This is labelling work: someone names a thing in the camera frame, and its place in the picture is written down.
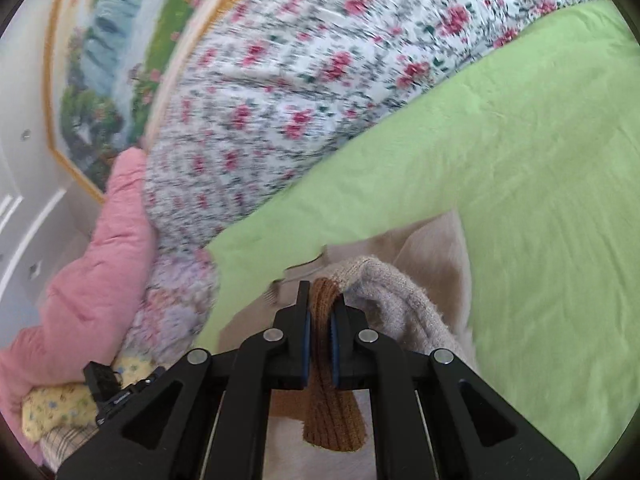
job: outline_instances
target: brown knit sock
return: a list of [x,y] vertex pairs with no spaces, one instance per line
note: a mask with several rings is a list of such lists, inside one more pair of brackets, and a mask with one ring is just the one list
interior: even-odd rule
[[275,391],[270,415],[304,421],[303,438],[332,451],[356,451],[364,446],[366,432],[362,414],[352,392],[334,388],[331,370],[329,323],[340,295],[338,285],[327,278],[311,287],[311,367],[309,384],[302,392]]

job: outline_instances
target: painting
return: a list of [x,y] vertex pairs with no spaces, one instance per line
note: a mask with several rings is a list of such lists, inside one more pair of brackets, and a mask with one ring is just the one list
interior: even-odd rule
[[201,0],[56,0],[45,59],[49,145],[97,198],[136,145]]

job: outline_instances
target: black bracket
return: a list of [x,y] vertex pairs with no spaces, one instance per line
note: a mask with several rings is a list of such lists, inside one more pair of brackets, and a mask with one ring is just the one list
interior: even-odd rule
[[[135,385],[58,478],[262,478],[271,390],[306,386],[308,293],[302,282],[296,304],[238,350],[192,350]],[[343,298],[329,336],[336,387],[370,392],[379,480],[578,480],[571,461],[449,350],[403,351]]]

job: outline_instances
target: pink quilt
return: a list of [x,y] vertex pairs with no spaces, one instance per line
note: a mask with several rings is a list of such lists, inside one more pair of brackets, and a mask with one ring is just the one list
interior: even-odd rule
[[52,280],[42,325],[0,351],[0,412],[38,464],[39,449],[20,430],[22,398],[36,386],[84,381],[89,361],[110,364],[143,300],[156,254],[142,203],[145,167],[137,148],[117,158],[86,253]]

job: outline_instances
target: green bed sheet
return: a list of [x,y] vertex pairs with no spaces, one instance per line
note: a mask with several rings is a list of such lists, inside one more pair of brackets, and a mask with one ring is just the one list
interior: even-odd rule
[[209,249],[199,344],[288,266],[450,208],[481,374],[586,478],[640,402],[640,46],[560,10],[318,164]]

